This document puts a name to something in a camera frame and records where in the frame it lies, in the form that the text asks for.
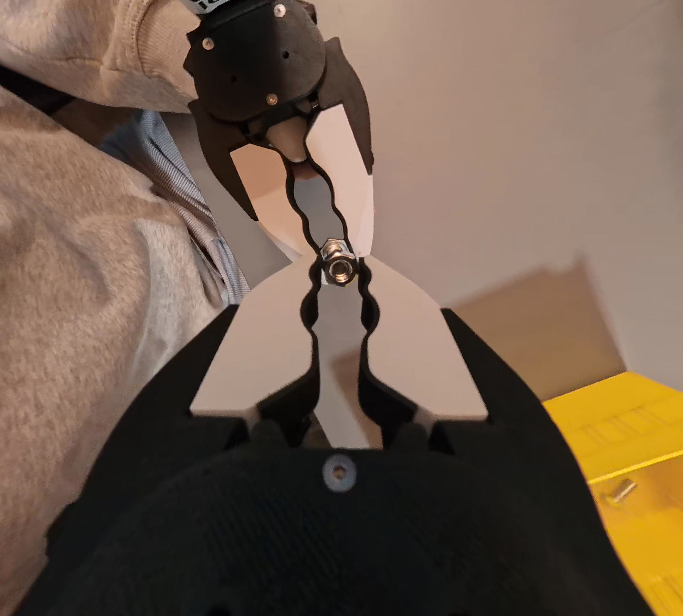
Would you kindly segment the person's beige sweatshirt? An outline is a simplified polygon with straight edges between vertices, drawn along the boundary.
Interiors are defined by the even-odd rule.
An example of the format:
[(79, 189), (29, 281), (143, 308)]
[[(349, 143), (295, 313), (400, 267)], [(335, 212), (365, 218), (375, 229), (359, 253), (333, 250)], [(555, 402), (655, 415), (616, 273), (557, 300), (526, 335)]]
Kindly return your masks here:
[(221, 282), (151, 181), (1, 91), (1, 614)]

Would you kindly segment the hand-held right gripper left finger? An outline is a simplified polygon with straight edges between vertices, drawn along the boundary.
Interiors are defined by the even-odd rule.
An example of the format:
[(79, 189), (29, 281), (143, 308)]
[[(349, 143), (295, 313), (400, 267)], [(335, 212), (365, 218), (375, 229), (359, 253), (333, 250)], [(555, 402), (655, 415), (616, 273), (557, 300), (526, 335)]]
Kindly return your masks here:
[(312, 367), (313, 338), (301, 306), (313, 287), (315, 262), (315, 255), (302, 255), (245, 296), (191, 403), (192, 415), (260, 421), (261, 403)]

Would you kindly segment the person's left hand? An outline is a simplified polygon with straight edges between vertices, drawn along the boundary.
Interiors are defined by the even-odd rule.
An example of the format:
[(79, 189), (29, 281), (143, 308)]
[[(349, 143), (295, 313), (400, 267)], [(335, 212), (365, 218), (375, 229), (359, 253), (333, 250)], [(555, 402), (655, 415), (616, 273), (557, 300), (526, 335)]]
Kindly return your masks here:
[(295, 181), (319, 177), (305, 150), (306, 119), (296, 116), (270, 126), (266, 131), (268, 143), (289, 162)]

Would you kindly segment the grey desk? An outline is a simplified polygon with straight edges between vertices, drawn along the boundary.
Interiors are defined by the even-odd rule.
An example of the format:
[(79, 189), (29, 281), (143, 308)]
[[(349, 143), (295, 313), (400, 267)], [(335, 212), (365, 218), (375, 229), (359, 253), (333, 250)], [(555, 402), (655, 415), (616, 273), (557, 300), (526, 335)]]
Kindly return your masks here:
[(540, 396), (682, 389), (682, 0), (308, 0), (370, 103), (372, 254)]

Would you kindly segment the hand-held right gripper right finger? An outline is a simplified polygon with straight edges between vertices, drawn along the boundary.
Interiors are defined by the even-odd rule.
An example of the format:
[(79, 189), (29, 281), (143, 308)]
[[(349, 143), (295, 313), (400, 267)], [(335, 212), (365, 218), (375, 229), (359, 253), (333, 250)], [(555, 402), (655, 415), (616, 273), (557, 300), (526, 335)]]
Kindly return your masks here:
[(358, 396), (375, 423), (483, 422), (474, 379), (439, 305), (375, 257), (362, 259)]

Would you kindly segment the yellow plastic bin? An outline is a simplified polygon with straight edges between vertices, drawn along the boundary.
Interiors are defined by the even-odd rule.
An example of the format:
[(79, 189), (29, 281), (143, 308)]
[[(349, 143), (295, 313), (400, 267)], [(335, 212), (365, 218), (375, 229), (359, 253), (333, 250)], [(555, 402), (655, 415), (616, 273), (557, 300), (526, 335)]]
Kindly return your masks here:
[[(546, 400), (621, 562), (656, 615), (682, 614), (682, 392), (634, 372)], [(622, 479), (623, 504), (602, 499)]]

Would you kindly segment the striped blue shirt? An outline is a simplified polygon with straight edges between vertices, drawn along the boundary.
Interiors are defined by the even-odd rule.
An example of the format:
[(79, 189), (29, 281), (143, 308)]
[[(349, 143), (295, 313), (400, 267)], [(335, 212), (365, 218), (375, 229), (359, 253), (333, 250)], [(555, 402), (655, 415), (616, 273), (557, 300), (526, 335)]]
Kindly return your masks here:
[(249, 284), (161, 114), (136, 111), (107, 134), (98, 149), (151, 181), (153, 191), (183, 219), (203, 260), (221, 282), (224, 304), (240, 304)]

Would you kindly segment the silver hex bolt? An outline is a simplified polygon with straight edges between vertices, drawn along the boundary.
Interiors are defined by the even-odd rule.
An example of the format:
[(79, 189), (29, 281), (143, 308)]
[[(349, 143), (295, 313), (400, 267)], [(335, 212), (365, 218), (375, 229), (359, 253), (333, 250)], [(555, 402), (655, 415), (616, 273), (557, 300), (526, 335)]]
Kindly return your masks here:
[(637, 489), (638, 484), (636, 481), (631, 478), (624, 478), (617, 485), (603, 493), (602, 499), (606, 504), (618, 506), (623, 504)]
[(357, 261), (350, 256), (336, 254), (324, 260), (322, 274), (326, 284), (346, 287), (357, 275)]

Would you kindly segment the person's left forearm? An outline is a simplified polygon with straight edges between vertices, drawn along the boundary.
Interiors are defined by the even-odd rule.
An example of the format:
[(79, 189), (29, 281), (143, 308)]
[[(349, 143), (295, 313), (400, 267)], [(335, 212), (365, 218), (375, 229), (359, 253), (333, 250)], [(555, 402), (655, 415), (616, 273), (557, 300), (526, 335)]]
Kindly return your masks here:
[(178, 0), (1, 0), (1, 63), (98, 105), (188, 114), (198, 25)]

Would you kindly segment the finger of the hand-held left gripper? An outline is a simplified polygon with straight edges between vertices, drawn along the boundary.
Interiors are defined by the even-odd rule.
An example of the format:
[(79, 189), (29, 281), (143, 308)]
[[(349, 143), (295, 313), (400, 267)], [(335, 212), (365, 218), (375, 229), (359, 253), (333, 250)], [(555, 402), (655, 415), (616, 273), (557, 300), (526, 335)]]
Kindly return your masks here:
[(347, 241), (354, 254), (370, 255), (374, 238), (374, 182), (342, 103), (317, 114), (305, 136), (305, 148), (313, 164), (329, 178), (333, 205), (344, 219)]
[(294, 195), (296, 182), (318, 177), (308, 160), (291, 163), (271, 148), (246, 144), (230, 158), (255, 211), (263, 233), (292, 262), (320, 249), (314, 245), (306, 216)]

